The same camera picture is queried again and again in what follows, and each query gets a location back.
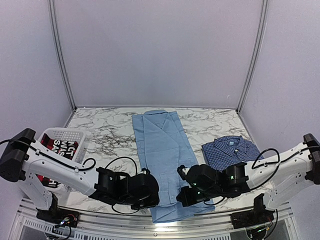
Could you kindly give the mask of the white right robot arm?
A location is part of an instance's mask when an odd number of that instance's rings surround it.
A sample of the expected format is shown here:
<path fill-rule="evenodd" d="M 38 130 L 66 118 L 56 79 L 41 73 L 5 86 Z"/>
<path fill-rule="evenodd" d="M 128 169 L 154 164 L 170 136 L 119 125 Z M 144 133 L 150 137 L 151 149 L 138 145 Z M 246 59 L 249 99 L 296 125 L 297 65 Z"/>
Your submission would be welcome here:
<path fill-rule="evenodd" d="M 308 133 L 297 146 L 262 160 L 241 162 L 223 171 L 206 164 L 181 165 L 177 172 L 187 182 L 176 197 L 183 207 L 216 197 L 239 197 L 280 179 L 279 185 L 262 194 L 262 205 L 247 214 L 252 224 L 258 224 L 267 216 L 267 211 L 275 211 L 303 189 L 320 183 L 320 142 Z"/>

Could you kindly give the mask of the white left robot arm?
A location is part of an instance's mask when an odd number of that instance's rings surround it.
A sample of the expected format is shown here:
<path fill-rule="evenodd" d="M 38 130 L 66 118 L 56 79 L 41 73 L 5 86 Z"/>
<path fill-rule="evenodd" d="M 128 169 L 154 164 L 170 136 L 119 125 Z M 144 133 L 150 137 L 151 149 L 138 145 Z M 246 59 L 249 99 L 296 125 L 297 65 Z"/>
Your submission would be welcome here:
<path fill-rule="evenodd" d="M 63 211 L 38 176 L 53 179 L 110 206 L 125 205 L 141 210 L 153 208 L 160 202 L 158 182 L 145 168 L 131 176 L 94 164 L 84 166 L 46 148 L 35 140 L 35 131 L 30 128 L 1 144 L 6 144 L 0 157 L 1 178 L 18 183 L 35 207 L 53 223 L 63 219 Z"/>

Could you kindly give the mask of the light blue long sleeve shirt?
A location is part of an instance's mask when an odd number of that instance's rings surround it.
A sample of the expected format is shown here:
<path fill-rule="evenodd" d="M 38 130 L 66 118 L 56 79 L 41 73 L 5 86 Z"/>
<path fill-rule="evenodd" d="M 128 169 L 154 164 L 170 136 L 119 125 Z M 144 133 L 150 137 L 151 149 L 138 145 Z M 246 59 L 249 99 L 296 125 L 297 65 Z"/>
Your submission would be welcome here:
<path fill-rule="evenodd" d="M 177 168 L 198 164 L 184 132 L 178 113 L 152 110 L 132 116 L 137 153 L 141 168 L 150 170 L 159 186 L 159 204 L 150 209 L 154 224 L 170 223 L 215 210 L 199 202 L 183 207 L 176 197 L 187 183 Z"/>

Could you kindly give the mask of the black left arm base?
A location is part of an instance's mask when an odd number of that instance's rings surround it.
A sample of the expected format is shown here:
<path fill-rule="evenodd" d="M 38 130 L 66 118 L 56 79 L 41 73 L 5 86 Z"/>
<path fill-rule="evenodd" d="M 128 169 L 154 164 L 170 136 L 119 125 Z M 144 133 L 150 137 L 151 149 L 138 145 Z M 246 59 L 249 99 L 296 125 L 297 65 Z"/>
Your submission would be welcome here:
<path fill-rule="evenodd" d="M 72 228 L 76 228 L 78 226 L 80 213 L 75 210 L 58 207 L 58 198 L 54 194 L 52 194 L 49 209 L 42 210 L 36 208 L 36 210 L 36 217 L 40 220 L 58 225 L 63 219 L 69 218 L 68 223 Z"/>

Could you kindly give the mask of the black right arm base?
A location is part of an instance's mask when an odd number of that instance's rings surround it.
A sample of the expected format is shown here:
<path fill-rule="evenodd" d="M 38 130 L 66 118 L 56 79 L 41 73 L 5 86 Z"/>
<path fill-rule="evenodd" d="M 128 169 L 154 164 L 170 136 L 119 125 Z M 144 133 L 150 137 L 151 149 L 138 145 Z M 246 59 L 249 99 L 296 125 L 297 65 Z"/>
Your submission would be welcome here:
<path fill-rule="evenodd" d="M 247 228 L 274 220 L 274 212 L 267 210 L 264 204 L 264 193 L 254 198 L 253 209 L 232 213 L 231 223 L 234 229 Z"/>

